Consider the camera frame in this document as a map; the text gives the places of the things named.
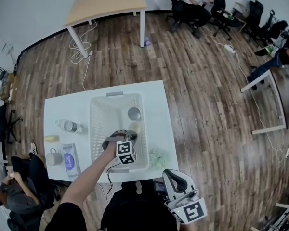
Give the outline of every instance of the water bottle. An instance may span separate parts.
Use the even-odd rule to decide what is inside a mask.
[[[66,132],[81,133],[81,125],[70,120],[56,120],[56,125]]]

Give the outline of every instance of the cup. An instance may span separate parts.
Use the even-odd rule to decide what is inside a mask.
[[[62,163],[62,155],[56,151],[56,149],[51,148],[50,153],[46,155],[46,162],[50,166],[59,165]]]

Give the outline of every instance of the person sitting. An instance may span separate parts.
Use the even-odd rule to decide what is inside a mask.
[[[202,7],[204,0],[177,0],[172,5],[174,24],[171,27],[172,32],[176,32],[180,22],[195,21],[193,35],[200,38],[199,27],[205,25],[212,17],[211,13]]]
[[[0,206],[19,214],[30,214],[39,210],[43,206],[40,200],[45,199],[42,195],[49,180],[45,157],[38,154],[35,144],[31,143],[30,153],[12,156],[11,163],[14,176],[10,176],[13,171],[9,170],[2,181]],[[11,184],[13,178],[17,183]]]
[[[275,56],[262,66],[258,67],[250,76],[247,77],[249,83],[253,82],[256,78],[260,77],[266,71],[270,69],[270,67],[282,67],[284,65],[289,64],[289,37],[283,48],[278,50]]]

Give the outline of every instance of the person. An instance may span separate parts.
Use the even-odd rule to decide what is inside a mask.
[[[262,66],[258,67],[254,72],[252,72],[252,74],[248,76],[247,79],[249,83],[251,83],[256,78],[260,77],[262,74],[268,71],[270,67],[282,67],[288,64],[289,64],[289,37],[287,38],[283,48],[278,50],[270,61],[266,62]]]
[[[45,157],[38,154],[35,144],[31,143],[30,153],[12,156],[11,163],[14,171],[8,171],[0,186],[0,206],[19,214],[39,210],[43,205],[40,197],[48,186]]]
[[[117,141],[124,137],[117,136]],[[102,154],[70,185],[46,231],[86,229],[83,202],[95,188],[106,166],[116,157],[116,142],[110,141]],[[136,193],[135,182],[122,183],[105,209],[100,230],[177,231],[176,218],[154,193],[153,181],[141,181],[142,193]],[[194,224],[181,225],[180,231],[195,231]]]
[[[202,7],[204,0],[177,0],[172,5],[174,24],[171,27],[172,32],[176,32],[180,22],[194,21],[193,35],[200,38],[199,28],[205,25],[212,17],[210,12]]]

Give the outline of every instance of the purple label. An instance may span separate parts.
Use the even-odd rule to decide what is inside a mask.
[[[75,160],[74,160],[73,156],[69,153],[64,154],[64,162],[66,164],[67,170],[72,170],[75,166]]]

